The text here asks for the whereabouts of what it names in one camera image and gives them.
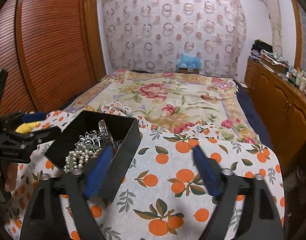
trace floral bedspread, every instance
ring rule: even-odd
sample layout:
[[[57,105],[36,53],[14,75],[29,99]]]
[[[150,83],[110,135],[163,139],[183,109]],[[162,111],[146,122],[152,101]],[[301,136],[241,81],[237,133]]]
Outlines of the floral bedspread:
[[[236,91],[232,79],[118,70],[78,97],[66,111],[103,111],[119,102],[152,127],[174,134],[185,133],[203,122],[217,127],[227,141],[260,143],[237,101]]]
[[[118,101],[99,110],[134,116],[133,109]],[[252,178],[254,174],[262,174],[283,224],[283,181],[277,157],[270,149],[261,144],[217,139],[221,138],[220,130],[201,120],[176,134],[158,128],[142,116],[135,117],[140,126],[141,144],[113,203],[104,203],[96,197],[88,201],[90,211],[107,240],[175,240],[179,237],[195,240],[200,237],[215,204],[192,162],[191,149],[197,144],[222,168],[231,169],[237,175]],[[75,114],[54,111],[35,130],[54,125],[63,130],[74,118]],[[39,145],[31,155],[31,163],[19,164],[17,186],[12,192],[11,202],[5,207],[5,228],[13,239],[19,239],[28,202],[41,176],[45,173],[51,177],[61,175],[61,171],[44,156],[50,145],[50,142]],[[68,196],[59,198],[68,233],[73,240],[80,240]],[[225,239],[235,236],[244,198],[243,195],[236,197]]]

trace yellow object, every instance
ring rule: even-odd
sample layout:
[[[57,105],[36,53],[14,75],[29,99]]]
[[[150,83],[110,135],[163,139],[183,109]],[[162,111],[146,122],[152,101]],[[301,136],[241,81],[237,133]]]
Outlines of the yellow object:
[[[28,122],[21,124],[15,131],[21,134],[31,132],[40,122]]]

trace open jewelry box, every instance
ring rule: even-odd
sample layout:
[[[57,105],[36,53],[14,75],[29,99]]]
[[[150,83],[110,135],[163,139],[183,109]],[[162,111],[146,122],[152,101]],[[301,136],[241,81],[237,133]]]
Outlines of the open jewelry box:
[[[98,130],[101,120],[105,121],[115,143],[123,140],[98,192],[98,196],[112,202],[141,142],[136,118],[82,111],[52,143],[45,157],[61,170],[65,165],[65,157],[74,150],[80,135]],[[90,159],[84,169],[92,168],[95,162],[96,158]]]

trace curtain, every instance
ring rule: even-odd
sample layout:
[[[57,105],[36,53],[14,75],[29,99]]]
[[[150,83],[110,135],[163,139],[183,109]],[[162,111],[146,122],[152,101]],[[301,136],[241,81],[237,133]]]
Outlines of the curtain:
[[[201,74],[237,77],[246,38],[239,0],[103,0],[113,69],[175,72],[182,53]]]

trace wooden dresser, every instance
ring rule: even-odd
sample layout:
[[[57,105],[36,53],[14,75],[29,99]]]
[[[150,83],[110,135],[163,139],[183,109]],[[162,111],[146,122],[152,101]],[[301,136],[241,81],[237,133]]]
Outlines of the wooden dresser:
[[[306,142],[306,96],[250,59],[245,83],[280,165],[286,168]]]

